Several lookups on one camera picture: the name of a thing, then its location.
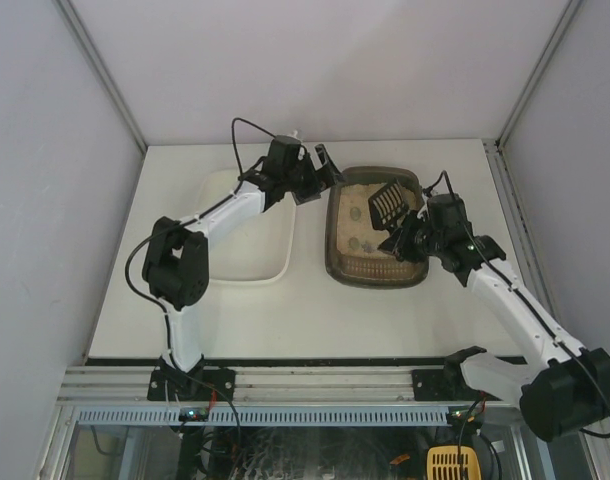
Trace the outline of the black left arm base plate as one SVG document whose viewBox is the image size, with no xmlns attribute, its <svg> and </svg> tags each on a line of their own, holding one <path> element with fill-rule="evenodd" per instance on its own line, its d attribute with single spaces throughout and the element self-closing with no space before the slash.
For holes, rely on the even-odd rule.
<svg viewBox="0 0 610 480">
<path fill-rule="evenodd" d="M 151 402 L 232 400 L 235 381 L 236 372 L 232 369 L 199 369 L 185 373 L 163 365 L 151 373 L 146 398 Z"/>
</svg>

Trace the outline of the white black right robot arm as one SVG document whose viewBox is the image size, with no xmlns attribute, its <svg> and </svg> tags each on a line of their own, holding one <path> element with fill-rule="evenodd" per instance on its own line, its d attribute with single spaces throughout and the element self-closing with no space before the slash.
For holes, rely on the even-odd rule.
<svg viewBox="0 0 610 480">
<path fill-rule="evenodd" d="M 481 347 L 459 351 L 465 385 L 517 408 L 531 431 L 546 442 L 574 431 L 597 437 L 591 425 L 610 421 L 609 354 L 585 347 L 548 313 L 496 241 L 474 234 L 463 200 L 456 194 L 434 195 L 416 211 L 399 186 L 390 183 L 373 194 L 368 205 L 373 228 L 389 235 L 381 251 L 399 261 L 438 259 L 487 306 L 519 347 L 522 365 Z M 603 436 L 609 439 L 610 430 Z"/>
</svg>

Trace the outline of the black slotted litter scoop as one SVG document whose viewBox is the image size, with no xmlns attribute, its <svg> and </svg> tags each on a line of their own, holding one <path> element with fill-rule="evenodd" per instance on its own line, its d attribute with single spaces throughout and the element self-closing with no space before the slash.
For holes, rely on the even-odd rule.
<svg viewBox="0 0 610 480">
<path fill-rule="evenodd" d="M 372 228 L 392 233 L 409 213 L 410 206 L 397 180 L 386 183 L 368 199 Z"/>
</svg>

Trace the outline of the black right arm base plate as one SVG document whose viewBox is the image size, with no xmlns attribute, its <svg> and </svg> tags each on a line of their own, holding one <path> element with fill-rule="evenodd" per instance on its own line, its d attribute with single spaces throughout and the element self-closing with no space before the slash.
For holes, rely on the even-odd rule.
<svg viewBox="0 0 610 480">
<path fill-rule="evenodd" d="M 414 369 L 411 380 L 417 401 L 474 401 L 483 396 L 498 401 L 491 394 L 469 387 L 460 373 L 450 373 L 444 369 Z"/>
</svg>

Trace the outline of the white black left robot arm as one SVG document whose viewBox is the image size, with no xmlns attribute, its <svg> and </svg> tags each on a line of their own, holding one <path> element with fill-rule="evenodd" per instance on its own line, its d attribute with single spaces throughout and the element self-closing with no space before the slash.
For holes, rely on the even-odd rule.
<svg viewBox="0 0 610 480">
<path fill-rule="evenodd" d="M 297 205 L 318 199 L 344 182 L 326 147 L 315 146 L 315 165 L 303 143 L 274 137 L 267 154 L 239 174 L 224 199 L 182 220 L 162 217 L 147 242 L 142 268 L 148 298 L 162 309 L 166 328 L 163 360 L 188 373 L 203 360 L 197 326 L 189 313 L 206 293 L 211 250 L 244 222 L 266 213 L 287 194 Z"/>
</svg>

